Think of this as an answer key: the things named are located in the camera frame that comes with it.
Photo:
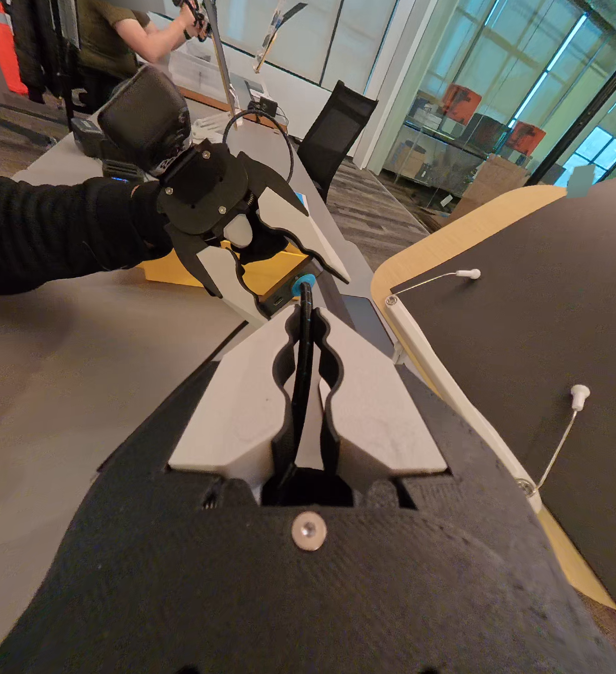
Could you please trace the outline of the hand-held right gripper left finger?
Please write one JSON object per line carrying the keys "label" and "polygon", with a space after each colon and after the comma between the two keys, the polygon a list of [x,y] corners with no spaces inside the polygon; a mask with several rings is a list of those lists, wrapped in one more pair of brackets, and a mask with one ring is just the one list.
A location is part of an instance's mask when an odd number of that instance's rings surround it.
{"label": "hand-held right gripper left finger", "polygon": [[296,459],[290,397],[300,308],[284,308],[220,359],[168,465],[264,484]]}

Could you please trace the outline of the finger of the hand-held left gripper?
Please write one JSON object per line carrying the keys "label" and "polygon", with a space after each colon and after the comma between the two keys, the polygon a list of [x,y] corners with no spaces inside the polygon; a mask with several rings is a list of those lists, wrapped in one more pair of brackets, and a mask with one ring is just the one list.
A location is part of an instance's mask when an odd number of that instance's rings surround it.
{"label": "finger of the hand-held left gripper", "polygon": [[196,255],[220,299],[248,324],[256,328],[268,321],[260,299],[244,282],[243,267],[238,257],[229,249],[206,246]]}
{"label": "finger of the hand-held left gripper", "polygon": [[289,238],[304,254],[314,257],[323,269],[342,282],[351,282],[342,260],[300,201],[294,204],[266,187],[258,196],[257,205],[260,221],[267,229]]}

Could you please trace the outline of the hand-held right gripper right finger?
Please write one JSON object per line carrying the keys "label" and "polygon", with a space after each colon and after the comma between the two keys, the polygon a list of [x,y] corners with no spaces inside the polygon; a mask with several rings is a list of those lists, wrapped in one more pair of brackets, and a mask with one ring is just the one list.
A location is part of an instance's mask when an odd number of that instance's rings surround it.
{"label": "hand-held right gripper right finger", "polygon": [[323,468],[346,482],[438,475],[447,463],[392,360],[325,308],[315,309]]}

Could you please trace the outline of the yellow plastic bin with divider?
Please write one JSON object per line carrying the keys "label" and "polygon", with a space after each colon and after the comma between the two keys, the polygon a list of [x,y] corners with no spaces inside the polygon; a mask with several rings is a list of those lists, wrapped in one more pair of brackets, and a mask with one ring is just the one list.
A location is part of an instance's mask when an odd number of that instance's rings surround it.
{"label": "yellow plastic bin with divider", "polygon": [[[289,243],[270,259],[243,265],[243,280],[251,291],[262,296],[306,260],[307,256]],[[144,271],[147,281],[203,288],[202,283],[188,273],[174,251],[160,259],[145,261],[138,267]]]}

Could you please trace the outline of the black HDMI adapter box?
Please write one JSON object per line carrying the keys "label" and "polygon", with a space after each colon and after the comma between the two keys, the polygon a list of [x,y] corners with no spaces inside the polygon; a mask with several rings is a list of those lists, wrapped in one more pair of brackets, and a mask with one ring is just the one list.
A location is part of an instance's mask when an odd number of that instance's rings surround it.
{"label": "black HDMI adapter box", "polygon": [[301,300],[301,291],[304,285],[312,289],[314,283],[314,276],[308,274],[279,285],[273,292],[269,292],[266,296],[260,298],[262,314],[267,319],[271,319],[287,305]]}

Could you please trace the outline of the person's left forearm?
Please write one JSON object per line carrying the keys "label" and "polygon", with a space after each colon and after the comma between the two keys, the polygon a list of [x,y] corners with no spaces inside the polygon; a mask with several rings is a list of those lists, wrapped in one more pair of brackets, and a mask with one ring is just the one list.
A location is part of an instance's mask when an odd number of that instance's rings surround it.
{"label": "person's left forearm", "polygon": [[103,270],[97,198],[103,184],[31,185],[0,177],[0,295]]}

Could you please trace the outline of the person's left hand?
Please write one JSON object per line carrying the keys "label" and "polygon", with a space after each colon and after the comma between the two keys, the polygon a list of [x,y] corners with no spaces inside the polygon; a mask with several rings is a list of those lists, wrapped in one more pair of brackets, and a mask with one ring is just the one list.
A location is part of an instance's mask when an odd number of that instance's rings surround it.
{"label": "person's left hand", "polygon": [[81,184],[85,197],[83,245],[98,271],[135,267],[173,251],[167,217],[158,204],[158,181],[124,182],[92,178]]}

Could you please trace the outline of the black mesh office chair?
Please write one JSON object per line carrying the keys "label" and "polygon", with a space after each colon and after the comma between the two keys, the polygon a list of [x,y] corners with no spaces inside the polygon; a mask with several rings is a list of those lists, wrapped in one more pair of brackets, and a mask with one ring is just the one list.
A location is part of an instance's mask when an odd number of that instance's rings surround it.
{"label": "black mesh office chair", "polygon": [[297,156],[325,203],[340,164],[377,106],[378,100],[367,98],[338,80],[327,103],[299,144]]}

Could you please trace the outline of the clear plastic tub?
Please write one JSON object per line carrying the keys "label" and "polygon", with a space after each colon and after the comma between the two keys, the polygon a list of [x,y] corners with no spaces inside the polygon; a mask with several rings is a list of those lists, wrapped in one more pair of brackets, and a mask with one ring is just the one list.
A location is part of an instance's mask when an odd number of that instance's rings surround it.
{"label": "clear plastic tub", "polygon": [[215,56],[207,61],[186,52],[174,51],[169,58],[169,72],[177,86],[225,106],[229,103],[229,96],[233,96],[241,108],[246,108],[251,100],[245,78],[227,69],[222,73]]}

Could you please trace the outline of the black charger device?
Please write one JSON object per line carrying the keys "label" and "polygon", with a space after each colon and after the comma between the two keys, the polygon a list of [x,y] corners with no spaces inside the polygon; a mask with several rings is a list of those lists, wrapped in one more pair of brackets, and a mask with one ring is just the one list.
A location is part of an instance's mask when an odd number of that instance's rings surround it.
{"label": "black charger device", "polygon": [[93,121],[73,119],[72,133],[86,156],[100,160],[103,177],[127,183],[146,182],[144,171],[132,163]]}

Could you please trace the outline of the cardboard box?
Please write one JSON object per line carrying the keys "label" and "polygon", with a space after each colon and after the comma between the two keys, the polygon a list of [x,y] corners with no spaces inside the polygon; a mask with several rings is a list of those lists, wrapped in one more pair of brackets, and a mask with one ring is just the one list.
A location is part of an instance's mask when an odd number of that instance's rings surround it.
{"label": "cardboard box", "polygon": [[528,169],[496,154],[489,154],[479,166],[474,179],[465,189],[446,224],[454,222],[504,193],[523,187],[529,177]]}

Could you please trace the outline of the orange and black box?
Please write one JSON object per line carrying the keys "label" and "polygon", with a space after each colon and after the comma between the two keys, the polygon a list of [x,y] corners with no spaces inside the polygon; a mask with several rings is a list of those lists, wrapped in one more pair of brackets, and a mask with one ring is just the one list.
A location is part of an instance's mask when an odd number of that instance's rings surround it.
{"label": "orange and black box", "polygon": [[472,89],[450,83],[441,100],[441,113],[445,118],[466,126],[481,101],[482,96]]}
{"label": "orange and black box", "polygon": [[545,130],[530,123],[517,120],[513,130],[507,137],[505,145],[513,151],[528,157],[532,155],[545,135]]}

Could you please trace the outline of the black hanging jacket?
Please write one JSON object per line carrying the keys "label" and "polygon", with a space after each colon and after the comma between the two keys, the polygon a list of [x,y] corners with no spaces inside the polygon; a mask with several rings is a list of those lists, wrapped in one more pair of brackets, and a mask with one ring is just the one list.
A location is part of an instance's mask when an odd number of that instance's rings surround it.
{"label": "black hanging jacket", "polygon": [[61,97],[58,72],[69,77],[73,88],[82,85],[74,49],[60,51],[51,1],[12,1],[9,14],[20,79],[26,85],[30,101],[44,105],[47,92]]}

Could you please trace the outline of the orange traffic cone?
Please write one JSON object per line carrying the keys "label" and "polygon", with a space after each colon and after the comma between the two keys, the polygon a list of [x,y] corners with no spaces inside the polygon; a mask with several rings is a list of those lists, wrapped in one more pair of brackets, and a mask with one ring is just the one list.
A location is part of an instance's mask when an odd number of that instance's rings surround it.
{"label": "orange traffic cone", "polygon": [[9,90],[27,97],[28,88],[20,77],[11,21],[2,1],[0,1],[0,68]]}

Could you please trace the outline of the silver metal post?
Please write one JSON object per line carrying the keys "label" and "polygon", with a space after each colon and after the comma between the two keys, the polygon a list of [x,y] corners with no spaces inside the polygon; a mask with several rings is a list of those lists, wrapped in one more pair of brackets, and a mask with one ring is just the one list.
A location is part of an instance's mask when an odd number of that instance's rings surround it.
{"label": "silver metal post", "polygon": [[211,28],[211,39],[214,43],[214,52],[222,80],[222,86],[225,90],[226,101],[230,109],[230,115],[231,117],[234,117],[240,111],[240,108],[236,91],[230,80],[230,73],[225,57],[225,51],[220,38],[216,7],[213,1],[202,1],[202,5],[208,17],[208,23]]}

